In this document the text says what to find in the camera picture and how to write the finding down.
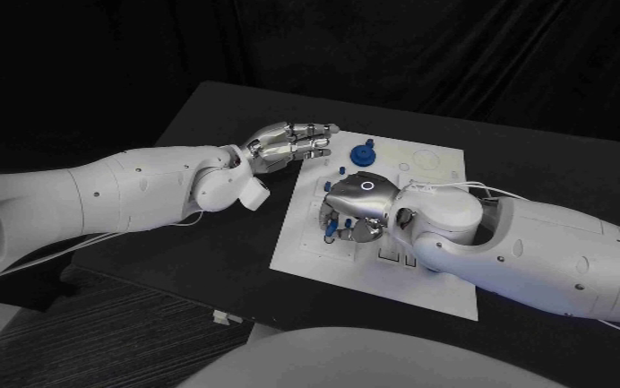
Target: white cable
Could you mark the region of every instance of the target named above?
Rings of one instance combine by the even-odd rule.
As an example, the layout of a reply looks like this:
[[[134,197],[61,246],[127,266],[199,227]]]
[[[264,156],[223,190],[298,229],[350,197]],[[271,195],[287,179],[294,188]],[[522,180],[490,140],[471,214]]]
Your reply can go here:
[[[84,247],[86,247],[89,245],[94,245],[95,243],[99,243],[99,242],[102,242],[104,240],[108,240],[112,237],[121,236],[123,234],[125,234],[125,233],[105,233],[101,236],[89,238],[88,240],[85,240],[84,242],[81,242],[75,246],[72,246],[69,249],[65,249],[65,251],[58,252],[56,254],[48,255],[46,257],[39,258],[37,260],[30,261],[29,263],[22,264],[19,267],[14,267],[13,269],[0,272],[0,276],[6,276],[7,274],[10,274],[13,272],[17,272],[19,270],[27,269],[33,265],[45,263],[46,261],[53,260],[55,258],[58,258],[61,255],[68,254],[69,252],[74,252],[78,249],[82,249]]]
[[[192,225],[196,225],[200,219],[203,218],[203,211],[200,212],[200,215],[198,216],[198,220],[192,222],[190,224],[170,224],[170,227],[190,227]]]
[[[487,191],[489,190],[495,191],[496,193],[502,193],[502,194],[510,195],[513,198],[518,198],[519,200],[526,200],[528,201],[528,199],[523,198],[520,195],[509,193],[508,191],[503,191],[499,188],[493,188],[490,186],[486,186],[482,182],[474,182],[474,181],[469,181],[469,182],[451,182],[450,184],[412,183],[408,186],[422,186],[425,188],[433,189],[433,188],[437,188],[440,186],[456,186],[456,185],[466,185],[466,186],[470,186],[471,188],[486,189]]]
[[[614,327],[616,330],[620,330],[620,327],[617,325],[613,325],[611,323],[608,323],[607,321],[603,321],[603,319],[598,320],[600,323],[604,323],[606,325],[608,325],[610,327]]]

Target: table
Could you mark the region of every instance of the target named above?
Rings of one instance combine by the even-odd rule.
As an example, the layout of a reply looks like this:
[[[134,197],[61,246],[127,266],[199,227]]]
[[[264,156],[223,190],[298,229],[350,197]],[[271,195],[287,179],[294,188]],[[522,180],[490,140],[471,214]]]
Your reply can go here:
[[[620,143],[205,82],[157,146],[241,144],[280,121],[464,150],[470,180],[620,224]],[[271,196],[190,228],[131,233],[75,255],[84,269],[212,306],[281,330],[350,326],[470,349],[568,386],[613,381],[620,331],[477,290],[479,322],[268,269],[301,164],[261,176]]]

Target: gray floor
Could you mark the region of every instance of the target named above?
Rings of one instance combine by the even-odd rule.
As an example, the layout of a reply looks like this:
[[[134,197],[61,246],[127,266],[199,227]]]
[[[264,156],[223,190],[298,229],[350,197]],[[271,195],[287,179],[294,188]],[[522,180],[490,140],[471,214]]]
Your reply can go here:
[[[176,386],[245,344],[251,323],[213,323],[212,309],[68,268],[81,286],[45,313],[22,309],[0,333],[0,386]]]

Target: dark background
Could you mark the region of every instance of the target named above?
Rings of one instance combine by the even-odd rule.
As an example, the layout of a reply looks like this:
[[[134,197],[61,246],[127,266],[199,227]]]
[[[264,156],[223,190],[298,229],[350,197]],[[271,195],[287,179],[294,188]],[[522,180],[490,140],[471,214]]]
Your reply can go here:
[[[620,140],[619,5],[3,0],[0,172],[153,145],[206,80]]]

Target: metallic robotic hand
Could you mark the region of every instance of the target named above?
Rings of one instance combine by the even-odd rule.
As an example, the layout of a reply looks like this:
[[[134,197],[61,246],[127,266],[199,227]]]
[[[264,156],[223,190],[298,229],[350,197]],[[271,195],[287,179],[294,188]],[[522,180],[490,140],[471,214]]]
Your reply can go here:
[[[0,175],[0,271],[29,252],[92,233],[163,227],[236,200],[255,210],[254,175],[329,155],[336,125],[280,123],[236,145],[144,148],[59,170]]]
[[[255,174],[271,173],[293,160],[307,160],[330,155],[330,136],[340,128],[334,124],[291,124],[281,122],[267,126],[252,135],[242,146],[242,154]]]
[[[336,229],[340,215],[358,219],[352,228]],[[385,232],[434,272],[546,312],[620,322],[620,228],[585,213],[477,199],[454,186],[399,189],[359,172],[332,186],[319,224],[327,243],[365,243]],[[489,239],[477,238],[482,228]]]

